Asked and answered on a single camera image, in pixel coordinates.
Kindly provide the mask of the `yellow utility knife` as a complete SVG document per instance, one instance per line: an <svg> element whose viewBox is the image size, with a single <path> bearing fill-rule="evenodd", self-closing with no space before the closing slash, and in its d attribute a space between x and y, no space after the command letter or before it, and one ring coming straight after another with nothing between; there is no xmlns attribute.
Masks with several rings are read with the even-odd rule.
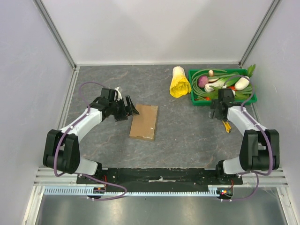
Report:
<svg viewBox="0 0 300 225"><path fill-rule="evenodd" d="M225 131L226 131L226 133L230 133L230 132L231 132L231 129L232 129L232 127L230 126L229 122L228 122L228 121L225 121L225 120L223 120L223 121L222 121L222 123L223 123L223 125L224 125L224 127L225 127Z"/></svg>

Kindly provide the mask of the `brown cardboard express box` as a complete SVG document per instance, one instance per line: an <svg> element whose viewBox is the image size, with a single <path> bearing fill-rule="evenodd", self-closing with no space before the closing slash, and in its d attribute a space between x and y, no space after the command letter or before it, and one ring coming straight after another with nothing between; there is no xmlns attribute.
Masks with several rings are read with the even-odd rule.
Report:
<svg viewBox="0 0 300 225"><path fill-rule="evenodd" d="M135 107L138 110L139 115L133 116L129 137L154 141L158 106L136 104Z"/></svg>

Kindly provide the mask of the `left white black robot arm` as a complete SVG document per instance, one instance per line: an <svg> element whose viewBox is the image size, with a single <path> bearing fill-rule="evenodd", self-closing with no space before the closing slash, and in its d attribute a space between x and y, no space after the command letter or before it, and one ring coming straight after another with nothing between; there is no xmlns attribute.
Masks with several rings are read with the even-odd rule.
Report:
<svg viewBox="0 0 300 225"><path fill-rule="evenodd" d="M87 109L66 127L48 132L45 142L43 165L52 168L54 175L86 174L92 184L99 184L103 179L102 165L86 159L80 154L80 141L97 125L109 116L115 121L127 120L128 116L139 115L130 96L109 100L96 98Z"/></svg>

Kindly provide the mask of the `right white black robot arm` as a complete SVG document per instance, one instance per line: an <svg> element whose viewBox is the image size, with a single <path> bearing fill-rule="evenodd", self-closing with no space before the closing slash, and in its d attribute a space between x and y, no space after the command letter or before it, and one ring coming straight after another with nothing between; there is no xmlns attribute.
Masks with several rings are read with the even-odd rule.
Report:
<svg viewBox="0 0 300 225"><path fill-rule="evenodd" d="M267 129L257 122L238 103L213 100L210 106L212 119L230 121L243 135L240 153L232 159L221 160L216 165L215 180L226 184L232 174L256 173L268 176L280 164L279 132Z"/></svg>

